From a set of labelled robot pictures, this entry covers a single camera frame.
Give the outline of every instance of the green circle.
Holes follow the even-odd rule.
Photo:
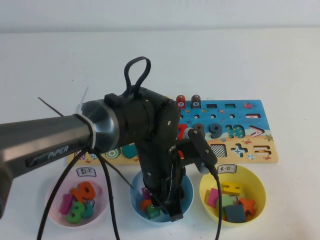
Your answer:
[[[120,148],[117,148],[117,149],[106,152],[105,156],[108,159],[116,159],[117,157],[120,156],[120,154],[121,154],[121,150],[120,150]]]

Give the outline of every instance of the yellow foam piece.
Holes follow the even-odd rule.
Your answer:
[[[234,183],[234,182],[230,182],[230,181],[225,181],[223,183],[223,185],[225,186],[223,188],[224,194],[240,196],[240,194],[241,194],[240,187],[241,186],[239,184]]]

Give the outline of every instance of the blue bowl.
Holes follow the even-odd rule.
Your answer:
[[[140,202],[144,200],[144,195],[142,194],[141,189],[145,187],[141,171],[135,175],[131,184],[134,189],[130,188],[129,190],[129,200],[134,212],[136,212],[138,216],[147,222],[154,223],[156,225],[171,223],[169,215],[164,214],[162,211],[160,216],[148,219],[148,214],[140,210]],[[183,215],[185,215],[194,200],[194,186],[187,175],[183,177],[181,186],[184,191],[184,199],[181,200],[181,209]]]

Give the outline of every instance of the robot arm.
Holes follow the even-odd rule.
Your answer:
[[[137,59],[130,63],[147,58]],[[195,129],[189,130],[189,139],[176,140],[180,110],[173,100],[140,87],[141,83],[139,79],[131,87],[127,81],[122,95],[111,93],[84,103],[82,114],[0,125],[0,217],[15,177],[81,149],[105,153],[135,143],[152,203],[171,221],[183,218],[185,166],[195,163],[200,171],[213,172],[217,158]]]

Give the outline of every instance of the plus sign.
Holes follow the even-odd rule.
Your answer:
[[[238,157],[242,158],[244,156],[244,153],[248,152],[248,149],[241,147],[241,144],[237,143],[235,145],[235,148],[231,148],[231,152],[236,153]]]

